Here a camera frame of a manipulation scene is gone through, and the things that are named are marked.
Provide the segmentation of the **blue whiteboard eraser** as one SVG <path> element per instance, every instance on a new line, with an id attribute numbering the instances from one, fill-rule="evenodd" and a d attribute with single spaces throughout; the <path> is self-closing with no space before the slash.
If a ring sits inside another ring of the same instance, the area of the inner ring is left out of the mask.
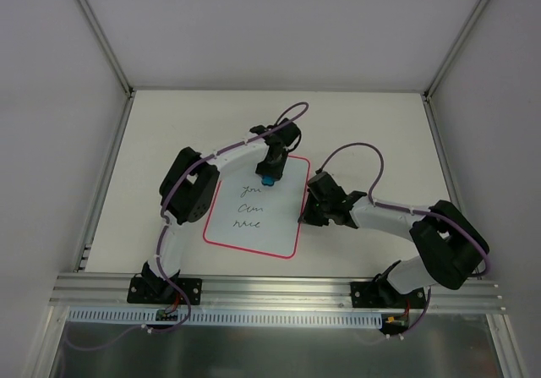
<path id="1" fill-rule="evenodd" d="M 262 176 L 262 177 L 261 177 L 261 183 L 262 183 L 264 186 L 271 187 L 271 186 L 274 186 L 276 182 L 278 182 L 278 179 L 277 179 L 277 178 L 274 178 L 274 177 L 272 177 L 272 176 L 265 175 L 265 176 Z"/>

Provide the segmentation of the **pink framed whiteboard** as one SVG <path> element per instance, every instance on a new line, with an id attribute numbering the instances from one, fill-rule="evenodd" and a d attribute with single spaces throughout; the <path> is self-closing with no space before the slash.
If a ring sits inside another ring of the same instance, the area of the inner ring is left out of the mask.
<path id="1" fill-rule="evenodd" d="M 254 170 L 254 164 L 242 167 L 219 182 L 203 239 L 229 249 L 290 259 L 297 250 L 310 161 L 290 156 L 281 180 L 272 186 L 263 185 Z"/>

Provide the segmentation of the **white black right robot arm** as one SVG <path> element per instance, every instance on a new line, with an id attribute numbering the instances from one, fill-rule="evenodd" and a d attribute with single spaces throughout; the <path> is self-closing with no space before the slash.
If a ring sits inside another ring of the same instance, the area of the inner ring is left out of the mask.
<path id="1" fill-rule="evenodd" d="M 356 306 L 397 308 L 408 294 L 439 284 L 459 289 L 478 277 L 488 263 L 489 246 L 467 218 L 447 200 L 423 207 L 378 201 L 369 193 L 346 193 L 333 177 L 317 171 L 307 183 L 308 198 L 299 222 L 323 227 L 330 223 L 370 229 L 413 243 L 418 254 L 398 260 L 365 287 L 353 291 Z"/>

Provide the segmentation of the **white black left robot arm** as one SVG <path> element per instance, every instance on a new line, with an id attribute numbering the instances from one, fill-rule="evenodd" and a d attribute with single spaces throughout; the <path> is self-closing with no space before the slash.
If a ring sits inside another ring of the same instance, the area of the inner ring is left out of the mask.
<path id="1" fill-rule="evenodd" d="M 197 222 L 209 211 L 216 186 L 228 174 L 251 168 L 263 185 L 281 180 L 287 158 L 300 144 L 302 133 L 291 119 L 250 129 L 248 137 L 222 147 L 208 156 L 185 147 L 159 188 L 163 229 L 156 251 L 134 276 L 128 301 L 138 304 L 170 304 L 187 289 L 180 282 L 184 243 L 182 228 Z"/>

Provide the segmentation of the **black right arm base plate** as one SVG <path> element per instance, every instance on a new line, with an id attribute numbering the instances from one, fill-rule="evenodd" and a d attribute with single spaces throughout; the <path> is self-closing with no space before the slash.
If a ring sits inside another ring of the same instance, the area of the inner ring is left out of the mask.
<path id="1" fill-rule="evenodd" d="M 420 310 L 426 305 L 422 288 L 398 293 L 387 281 L 350 282 L 350 295 L 353 308 Z"/>

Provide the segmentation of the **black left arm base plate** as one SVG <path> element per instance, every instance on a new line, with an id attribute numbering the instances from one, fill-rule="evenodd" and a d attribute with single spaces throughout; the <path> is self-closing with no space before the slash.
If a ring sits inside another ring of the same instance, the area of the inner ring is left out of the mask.
<path id="1" fill-rule="evenodd" d="M 183 290 L 191 305 L 199 305 L 202 294 L 202 280 L 193 277 L 174 278 L 173 281 Z M 186 304 L 183 296 L 170 284 L 158 278 L 154 282 L 146 281 L 141 274 L 134 276 L 129 284 L 127 302 L 129 304 L 173 304 L 179 299 Z"/>

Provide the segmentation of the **right aluminium corner post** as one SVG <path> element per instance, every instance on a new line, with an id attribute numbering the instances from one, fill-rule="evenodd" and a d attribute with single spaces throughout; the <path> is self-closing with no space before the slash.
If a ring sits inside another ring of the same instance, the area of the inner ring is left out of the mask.
<path id="1" fill-rule="evenodd" d="M 429 85 L 424 91 L 424 98 L 429 100 L 433 94 L 437 91 L 441 82 L 446 77 L 448 71 L 451 69 L 451 65 L 457 59 L 458 54 L 465 46 L 469 36 L 472 34 L 477 23 L 480 21 L 484 14 L 485 9 L 489 6 L 491 0 L 476 0 L 472 9 L 468 13 L 464 23 L 458 31 L 455 39 L 451 43 L 451 46 L 444 56 L 443 61 L 436 69 L 436 72 L 429 82 Z"/>

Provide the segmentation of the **aluminium corner post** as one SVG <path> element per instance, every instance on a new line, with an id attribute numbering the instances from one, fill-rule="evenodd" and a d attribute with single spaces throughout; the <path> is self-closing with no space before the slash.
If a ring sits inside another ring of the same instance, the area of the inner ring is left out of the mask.
<path id="1" fill-rule="evenodd" d="M 444 56 L 443 61 L 436 69 L 436 72 L 429 82 L 429 85 L 424 91 L 424 98 L 429 100 L 433 94 L 437 91 L 441 82 L 446 77 L 448 71 L 451 69 L 451 65 L 457 59 L 458 54 L 465 46 L 469 36 L 472 34 L 477 23 L 480 21 L 484 14 L 485 9 L 489 6 L 491 0 L 476 0 L 472 9 L 468 13 L 464 23 L 458 31 L 455 39 L 451 43 L 451 46 Z"/>
<path id="2" fill-rule="evenodd" d="M 105 31 L 103 30 L 99 19 L 96 16 L 94 9 L 92 8 L 89 0 L 74 0 L 83 15 L 85 23 L 89 26 L 92 35 L 94 36 L 98 47 L 113 72 L 113 75 L 120 85 L 123 94 L 127 97 L 131 97 L 133 93 L 133 86 L 129 83 L 127 75 L 112 49 L 110 41 L 107 38 Z"/>

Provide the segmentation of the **front aluminium mounting rail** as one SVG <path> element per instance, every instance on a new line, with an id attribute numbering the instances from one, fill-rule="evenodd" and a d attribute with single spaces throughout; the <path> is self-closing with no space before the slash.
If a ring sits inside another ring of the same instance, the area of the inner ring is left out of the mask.
<path id="1" fill-rule="evenodd" d="M 49 304 L 128 306 L 130 274 L 61 273 Z M 353 310 L 360 296 L 347 277 L 235 277 L 201 276 L 199 310 Z M 496 282 L 473 279 L 456 291 L 439 285 L 430 290 L 429 311 L 439 314 L 507 313 L 503 292 Z"/>

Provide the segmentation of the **left aluminium corner post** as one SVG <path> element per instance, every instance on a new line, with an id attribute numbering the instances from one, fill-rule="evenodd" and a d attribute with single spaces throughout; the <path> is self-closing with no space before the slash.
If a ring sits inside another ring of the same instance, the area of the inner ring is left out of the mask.
<path id="1" fill-rule="evenodd" d="M 127 97 L 131 97 L 133 93 L 133 86 L 129 83 L 127 75 L 112 49 L 110 41 L 107 38 L 105 31 L 103 30 L 99 19 L 96 16 L 94 9 L 92 8 L 89 0 L 74 0 L 83 15 L 85 23 L 89 26 L 92 35 L 94 36 L 98 47 L 113 72 L 113 75 L 120 85 L 123 94 Z"/>

